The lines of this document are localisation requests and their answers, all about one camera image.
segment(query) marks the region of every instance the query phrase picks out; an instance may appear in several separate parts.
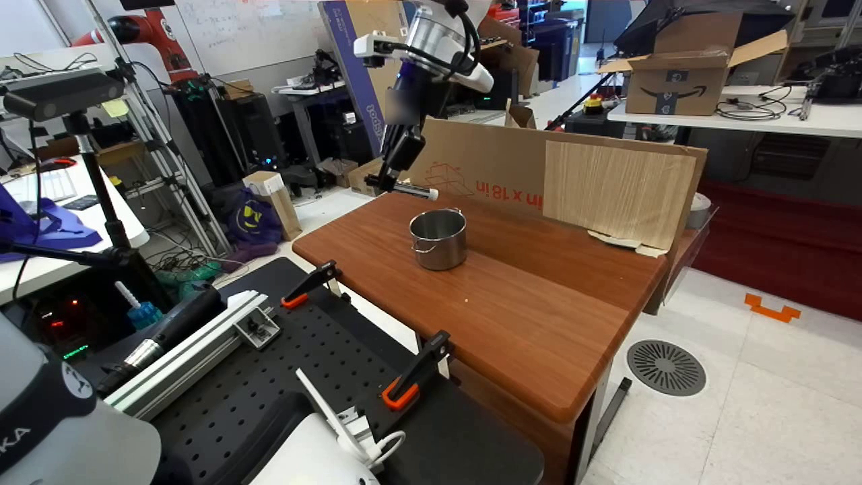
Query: wood grain board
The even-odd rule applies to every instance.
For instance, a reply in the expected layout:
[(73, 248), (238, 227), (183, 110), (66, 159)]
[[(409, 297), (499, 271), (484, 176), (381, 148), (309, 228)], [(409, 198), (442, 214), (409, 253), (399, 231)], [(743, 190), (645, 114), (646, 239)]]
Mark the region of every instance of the wood grain board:
[[(421, 268), (409, 221), (452, 206), (467, 218), (467, 259)], [(444, 195), (385, 194), (293, 249), (335, 259), (345, 284), (424, 337), (448, 331), (460, 361), (560, 423), (583, 408), (667, 268), (580, 228)]]
[(686, 155), (546, 142), (543, 213), (670, 249), (697, 165)]

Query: white tile floor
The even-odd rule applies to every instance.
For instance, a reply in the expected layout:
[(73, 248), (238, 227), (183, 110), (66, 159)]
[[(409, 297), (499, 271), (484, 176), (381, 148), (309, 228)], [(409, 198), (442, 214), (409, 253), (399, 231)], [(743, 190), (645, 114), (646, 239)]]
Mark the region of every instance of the white tile floor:
[[(597, 76), (575, 76), (530, 99), (537, 124), (544, 126), (596, 81)], [(369, 200), (338, 189), (297, 207), (297, 214), (307, 234)], [(312, 269), (289, 242), (278, 255)], [(261, 258), (237, 273), (270, 260)], [(342, 289), (367, 318), (415, 351), (407, 327)], [(762, 295), (771, 308), (794, 306), (802, 316), (784, 324), (751, 313), (745, 293)], [(705, 389), (671, 397), (633, 378), (626, 352), (648, 338), (675, 343), (697, 357), (707, 373)], [(860, 322), (690, 270), (657, 317), (637, 320), (615, 357), (604, 405), (623, 376), (634, 383), (584, 484), (862, 483), (860, 368)]]

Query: amazon box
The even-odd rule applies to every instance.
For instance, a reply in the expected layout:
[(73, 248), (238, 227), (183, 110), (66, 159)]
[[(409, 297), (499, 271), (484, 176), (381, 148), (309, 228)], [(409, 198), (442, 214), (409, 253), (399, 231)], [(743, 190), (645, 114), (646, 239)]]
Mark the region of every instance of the amazon box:
[(787, 46), (780, 30), (734, 48), (741, 19), (741, 12), (682, 16), (659, 32), (653, 54), (599, 72), (632, 72), (627, 113), (712, 115), (731, 67)]

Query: floor drain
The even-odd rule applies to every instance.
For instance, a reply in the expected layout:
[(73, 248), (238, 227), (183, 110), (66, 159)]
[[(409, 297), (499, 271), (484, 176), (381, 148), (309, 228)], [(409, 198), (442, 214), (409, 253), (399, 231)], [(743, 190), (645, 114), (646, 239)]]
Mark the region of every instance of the floor drain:
[(706, 372), (692, 354), (661, 340), (641, 340), (632, 345), (628, 366), (641, 382), (671, 396), (697, 394), (706, 384)]

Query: brown wooden tabletop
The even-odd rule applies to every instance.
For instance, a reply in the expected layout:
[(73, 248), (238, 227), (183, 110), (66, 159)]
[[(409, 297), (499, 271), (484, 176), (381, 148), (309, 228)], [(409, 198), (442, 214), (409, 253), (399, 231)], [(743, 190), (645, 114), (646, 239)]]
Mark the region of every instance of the brown wooden tabletop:
[[(417, 214), (458, 207), (469, 253), (444, 272), (415, 262)], [(299, 238), (315, 265), (424, 337), (448, 331), (455, 355), (558, 422), (573, 419), (667, 270), (586, 230), (499, 211), (468, 198), (385, 194)]]

